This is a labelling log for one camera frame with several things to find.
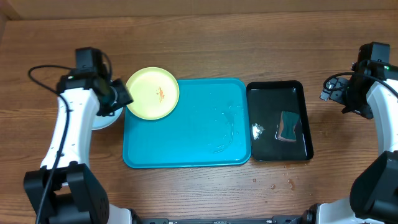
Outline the light blue plate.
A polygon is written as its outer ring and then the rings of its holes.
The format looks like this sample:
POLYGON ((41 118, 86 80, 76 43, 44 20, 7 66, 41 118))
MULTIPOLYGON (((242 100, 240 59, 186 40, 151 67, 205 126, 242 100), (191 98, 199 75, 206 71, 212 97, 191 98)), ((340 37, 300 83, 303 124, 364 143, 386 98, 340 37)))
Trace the light blue plate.
POLYGON ((122 112, 123 108, 120 108, 112 116, 95 116, 92 130, 99 130, 112 125, 120 117, 122 112))

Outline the yellow-green plate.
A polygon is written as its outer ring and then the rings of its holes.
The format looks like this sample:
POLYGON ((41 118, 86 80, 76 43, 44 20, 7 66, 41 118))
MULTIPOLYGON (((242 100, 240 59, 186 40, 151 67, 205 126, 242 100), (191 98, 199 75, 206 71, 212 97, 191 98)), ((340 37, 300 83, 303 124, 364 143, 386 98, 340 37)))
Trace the yellow-green plate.
POLYGON ((176 107, 180 96, 175 77, 159 67, 138 70, 128 79, 126 88, 133 99, 127 108, 145 120, 166 117, 176 107))

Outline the green sponge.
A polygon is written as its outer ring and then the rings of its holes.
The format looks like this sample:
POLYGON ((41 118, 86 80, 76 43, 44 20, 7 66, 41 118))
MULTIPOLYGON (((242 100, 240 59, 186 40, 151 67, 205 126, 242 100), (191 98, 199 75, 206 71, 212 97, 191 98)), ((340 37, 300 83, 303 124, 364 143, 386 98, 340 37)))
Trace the green sponge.
POLYGON ((280 141, 295 142, 297 140, 295 128, 300 121, 297 113, 282 111, 276 138, 280 141))

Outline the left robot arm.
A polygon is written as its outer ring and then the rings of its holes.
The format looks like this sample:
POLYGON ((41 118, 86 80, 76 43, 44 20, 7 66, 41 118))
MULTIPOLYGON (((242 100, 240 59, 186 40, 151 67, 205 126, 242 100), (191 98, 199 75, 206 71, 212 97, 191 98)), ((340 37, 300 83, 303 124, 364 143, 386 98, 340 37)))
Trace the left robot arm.
POLYGON ((90 171, 94 120, 132 101, 124 83, 99 76, 62 76, 56 90, 58 116, 40 169, 24 177, 36 223, 138 223, 133 210, 110 204, 90 171))

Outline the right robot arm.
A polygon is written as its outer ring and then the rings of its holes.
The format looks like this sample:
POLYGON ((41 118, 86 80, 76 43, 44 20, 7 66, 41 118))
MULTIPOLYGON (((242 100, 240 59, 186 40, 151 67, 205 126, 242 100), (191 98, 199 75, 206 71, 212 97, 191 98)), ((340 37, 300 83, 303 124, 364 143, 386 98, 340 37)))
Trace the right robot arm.
POLYGON ((323 84, 326 97, 343 94, 344 111, 365 107, 376 124, 379 156, 354 181, 349 197, 312 205, 302 216, 283 223, 397 223, 397 67, 381 64, 338 73, 323 84))

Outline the black rectangular tray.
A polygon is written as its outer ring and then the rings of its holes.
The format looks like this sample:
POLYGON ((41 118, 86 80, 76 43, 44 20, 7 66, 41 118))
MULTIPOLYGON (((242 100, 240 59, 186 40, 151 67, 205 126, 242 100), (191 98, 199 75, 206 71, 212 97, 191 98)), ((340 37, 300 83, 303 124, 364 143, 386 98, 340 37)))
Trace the black rectangular tray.
POLYGON ((257 161, 308 161, 313 144, 303 85, 297 80, 252 82, 246 87, 252 157, 257 161), (295 142, 276 138, 282 111, 300 116, 295 142))

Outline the teal plastic tray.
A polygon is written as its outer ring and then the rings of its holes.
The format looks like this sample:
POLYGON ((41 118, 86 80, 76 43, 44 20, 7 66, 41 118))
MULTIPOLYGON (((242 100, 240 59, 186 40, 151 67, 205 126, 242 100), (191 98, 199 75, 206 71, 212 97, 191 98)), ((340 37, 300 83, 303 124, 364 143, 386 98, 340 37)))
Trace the teal plastic tray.
POLYGON ((125 112, 123 159, 135 169, 235 166, 251 156, 246 86, 237 78, 179 80, 166 117, 125 112))

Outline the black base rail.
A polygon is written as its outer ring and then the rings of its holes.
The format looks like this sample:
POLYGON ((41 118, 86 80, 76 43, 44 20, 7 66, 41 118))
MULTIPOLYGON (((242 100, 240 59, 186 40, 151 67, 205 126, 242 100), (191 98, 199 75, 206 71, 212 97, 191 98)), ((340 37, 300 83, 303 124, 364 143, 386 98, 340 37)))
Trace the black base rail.
POLYGON ((272 218, 232 218, 232 219, 183 219, 140 218, 133 223, 141 224, 298 224, 302 217, 298 215, 277 215, 272 218))

